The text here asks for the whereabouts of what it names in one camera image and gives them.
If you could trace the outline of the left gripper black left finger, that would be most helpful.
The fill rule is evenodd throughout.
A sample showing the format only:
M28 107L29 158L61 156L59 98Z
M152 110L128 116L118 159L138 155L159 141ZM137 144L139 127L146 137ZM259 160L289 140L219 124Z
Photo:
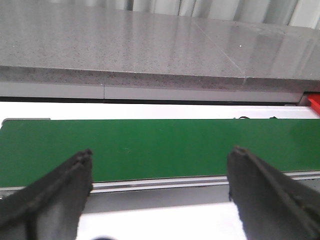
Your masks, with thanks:
M86 149L0 201L0 238L76 239L92 189L92 151Z

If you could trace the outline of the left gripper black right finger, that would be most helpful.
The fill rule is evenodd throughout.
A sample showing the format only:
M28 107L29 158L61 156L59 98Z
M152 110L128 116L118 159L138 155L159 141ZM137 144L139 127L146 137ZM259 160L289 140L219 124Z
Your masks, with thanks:
M248 240L318 240L320 194L272 167L249 150L227 156L229 199Z

